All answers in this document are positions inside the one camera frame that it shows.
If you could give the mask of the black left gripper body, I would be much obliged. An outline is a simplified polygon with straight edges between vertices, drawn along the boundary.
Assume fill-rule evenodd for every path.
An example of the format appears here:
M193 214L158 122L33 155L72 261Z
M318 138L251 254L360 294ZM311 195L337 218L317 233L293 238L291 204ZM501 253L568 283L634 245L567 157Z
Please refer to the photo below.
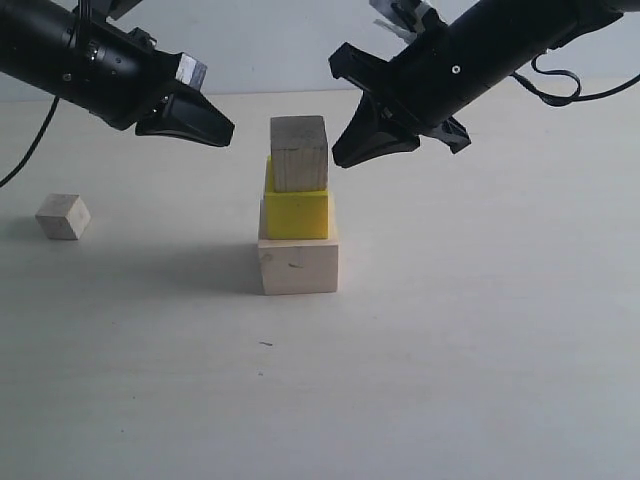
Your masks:
M156 49L140 28L124 32L104 19L84 19L49 58L49 92L116 130L163 114L185 92L185 55Z

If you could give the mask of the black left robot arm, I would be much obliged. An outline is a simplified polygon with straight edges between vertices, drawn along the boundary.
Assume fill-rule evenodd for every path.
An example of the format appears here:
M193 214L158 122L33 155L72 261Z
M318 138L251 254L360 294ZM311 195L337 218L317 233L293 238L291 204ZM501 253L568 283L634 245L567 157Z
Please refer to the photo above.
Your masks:
M114 21L133 1L1 4L1 70L138 136L214 147L230 144L233 123L202 94L207 67L184 52L157 49L148 32Z

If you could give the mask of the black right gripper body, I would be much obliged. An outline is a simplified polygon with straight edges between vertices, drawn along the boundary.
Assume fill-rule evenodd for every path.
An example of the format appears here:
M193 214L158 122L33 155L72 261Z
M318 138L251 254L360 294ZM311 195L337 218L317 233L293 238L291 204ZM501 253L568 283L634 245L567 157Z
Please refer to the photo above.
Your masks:
M381 105L387 121L428 135L543 49L534 19L459 19L384 61L349 43L329 58L334 77Z

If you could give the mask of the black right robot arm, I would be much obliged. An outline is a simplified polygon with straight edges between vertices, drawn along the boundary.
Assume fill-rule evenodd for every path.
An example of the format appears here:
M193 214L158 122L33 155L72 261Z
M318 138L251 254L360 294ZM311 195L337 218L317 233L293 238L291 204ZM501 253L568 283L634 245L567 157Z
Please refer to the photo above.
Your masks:
M481 0L447 23L427 1L371 5L408 45L389 61L349 43L331 55L333 77L363 92L332 148L342 168L412 152L422 137L458 153L471 139L457 112L546 50L639 8L636 1Z

